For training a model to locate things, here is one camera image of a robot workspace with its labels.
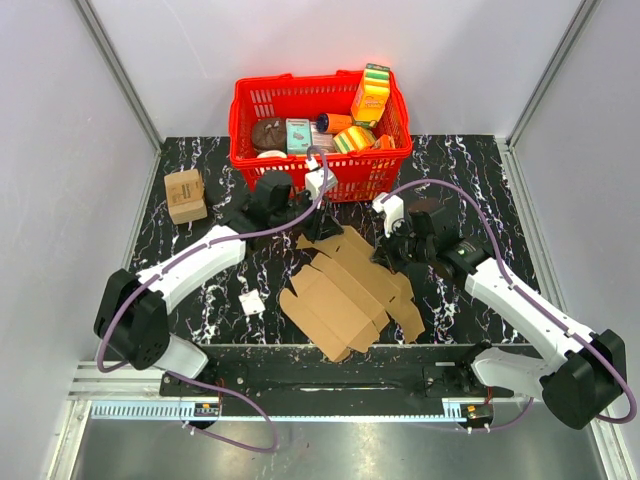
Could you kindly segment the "pink white snack box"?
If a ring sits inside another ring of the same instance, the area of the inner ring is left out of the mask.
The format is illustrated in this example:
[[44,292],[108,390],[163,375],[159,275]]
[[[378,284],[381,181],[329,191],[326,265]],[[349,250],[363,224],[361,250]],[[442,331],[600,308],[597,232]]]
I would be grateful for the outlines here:
[[310,122],[311,140],[314,146],[317,146],[325,153],[335,153],[335,144],[333,141],[333,135],[329,133],[320,132],[317,129],[316,122]]

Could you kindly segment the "yellow green sponge pack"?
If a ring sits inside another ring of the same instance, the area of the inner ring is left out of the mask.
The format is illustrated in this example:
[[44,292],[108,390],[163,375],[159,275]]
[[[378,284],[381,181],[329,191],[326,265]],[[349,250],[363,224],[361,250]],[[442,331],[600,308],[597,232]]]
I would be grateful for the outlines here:
[[341,154],[362,152],[376,142],[375,135],[366,128],[353,125],[333,137],[335,150]]

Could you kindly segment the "small white paper card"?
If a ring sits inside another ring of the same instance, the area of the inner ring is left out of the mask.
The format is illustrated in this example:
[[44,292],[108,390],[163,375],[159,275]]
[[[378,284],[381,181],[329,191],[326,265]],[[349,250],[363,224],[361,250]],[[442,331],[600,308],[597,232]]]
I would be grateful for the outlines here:
[[238,299],[246,316],[259,315],[265,311],[265,305],[257,289],[241,294]]

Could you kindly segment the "teal snack box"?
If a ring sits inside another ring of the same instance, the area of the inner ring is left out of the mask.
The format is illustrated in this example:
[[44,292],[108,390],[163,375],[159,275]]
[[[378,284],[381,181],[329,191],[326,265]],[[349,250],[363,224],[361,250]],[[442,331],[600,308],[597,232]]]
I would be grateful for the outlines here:
[[289,155],[305,155],[312,145],[310,121],[302,118],[287,118],[286,152]]

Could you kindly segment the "tall orange yellow carton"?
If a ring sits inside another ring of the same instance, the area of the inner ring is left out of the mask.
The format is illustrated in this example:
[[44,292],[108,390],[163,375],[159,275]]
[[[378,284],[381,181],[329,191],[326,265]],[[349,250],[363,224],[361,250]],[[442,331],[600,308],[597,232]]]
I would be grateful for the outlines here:
[[389,67],[367,64],[351,104],[350,112],[356,125],[375,128],[390,96]]

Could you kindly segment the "small orange packet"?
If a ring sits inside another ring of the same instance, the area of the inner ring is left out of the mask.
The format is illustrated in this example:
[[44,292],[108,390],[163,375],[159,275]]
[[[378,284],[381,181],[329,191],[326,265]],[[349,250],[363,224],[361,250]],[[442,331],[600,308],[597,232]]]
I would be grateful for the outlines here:
[[372,150],[393,150],[395,148],[395,140],[389,134],[381,135],[371,146]]

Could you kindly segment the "small folded cardboard box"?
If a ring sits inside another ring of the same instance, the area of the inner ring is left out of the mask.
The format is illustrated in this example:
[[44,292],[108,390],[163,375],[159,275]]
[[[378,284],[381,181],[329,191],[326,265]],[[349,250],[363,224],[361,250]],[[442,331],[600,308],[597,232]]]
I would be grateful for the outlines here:
[[207,217],[203,178],[197,169],[166,175],[164,185],[169,216],[175,225]]

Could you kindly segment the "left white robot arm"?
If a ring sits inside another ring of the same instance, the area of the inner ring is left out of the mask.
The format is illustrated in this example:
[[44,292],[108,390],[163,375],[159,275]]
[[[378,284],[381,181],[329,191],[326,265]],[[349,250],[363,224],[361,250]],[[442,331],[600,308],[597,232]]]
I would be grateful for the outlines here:
[[93,327],[102,341],[100,349],[112,350],[137,370],[175,372],[195,395],[211,392],[217,373],[207,365],[208,356],[171,333],[168,316],[210,278],[243,262],[261,236],[292,227],[310,240],[342,233],[328,212],[327,194],[337,184],[335,174],[318,168],[306,173],[304,180],[304,190],[294,194],[289,174],[269,171],[196,244],[138,273],[125,269],[113,273]]

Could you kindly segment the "brown cardboard box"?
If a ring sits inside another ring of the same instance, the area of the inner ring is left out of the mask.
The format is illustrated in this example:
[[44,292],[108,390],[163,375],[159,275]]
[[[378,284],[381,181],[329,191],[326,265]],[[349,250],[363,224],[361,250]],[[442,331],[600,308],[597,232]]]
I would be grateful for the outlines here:
[[374,248],[353,227],[296,248],[316,255],[279,294],[282,312],[331,362],[365,353],[389,322],[414,342],[425,331],[409,279],[371,261]]

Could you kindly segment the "orange blue can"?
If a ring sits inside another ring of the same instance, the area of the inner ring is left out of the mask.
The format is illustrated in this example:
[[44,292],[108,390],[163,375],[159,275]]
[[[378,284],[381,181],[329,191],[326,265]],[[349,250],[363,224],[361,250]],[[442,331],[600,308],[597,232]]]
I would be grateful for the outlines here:
[[316,130],[319,133],[336,135],[353,125],[350,115],[321,113],[316,121]]

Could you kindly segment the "brown round chocolate cake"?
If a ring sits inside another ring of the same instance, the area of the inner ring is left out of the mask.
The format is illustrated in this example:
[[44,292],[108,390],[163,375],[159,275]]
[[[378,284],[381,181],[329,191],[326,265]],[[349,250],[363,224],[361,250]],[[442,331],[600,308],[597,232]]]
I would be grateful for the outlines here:
[[252,128],[251,143],[257,153],[286,150],[286,122],[281,117],[259,120]]

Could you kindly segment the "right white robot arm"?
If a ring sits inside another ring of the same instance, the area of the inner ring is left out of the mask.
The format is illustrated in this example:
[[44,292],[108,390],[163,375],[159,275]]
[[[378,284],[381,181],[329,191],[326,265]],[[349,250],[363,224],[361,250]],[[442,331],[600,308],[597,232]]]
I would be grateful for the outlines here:
[[564,425],[580,430],[623,393],[627,378],[623,339],[610,329],[596,333],[532,290],[493,250],[459,236],[435,199],[406,207],[387,193],[372,204],[384,236],[372,260],[392,272],[411,264],[434,273],[481,301],[521,333],[537,357],[509,354],[489,343],[471,349],[454,375],[456,387],[476,396],[487,387],[544,402]]

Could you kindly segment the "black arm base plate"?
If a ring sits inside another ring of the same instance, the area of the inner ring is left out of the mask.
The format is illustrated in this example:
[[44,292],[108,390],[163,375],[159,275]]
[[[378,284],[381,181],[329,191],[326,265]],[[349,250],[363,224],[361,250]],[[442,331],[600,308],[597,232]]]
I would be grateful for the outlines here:
[[263,393],[393,392],[424,397],[505,398],[508,390],[472,378],[473,345],[379,345],[331,362],[315,346],[211,345],[197,377],[257,396]]

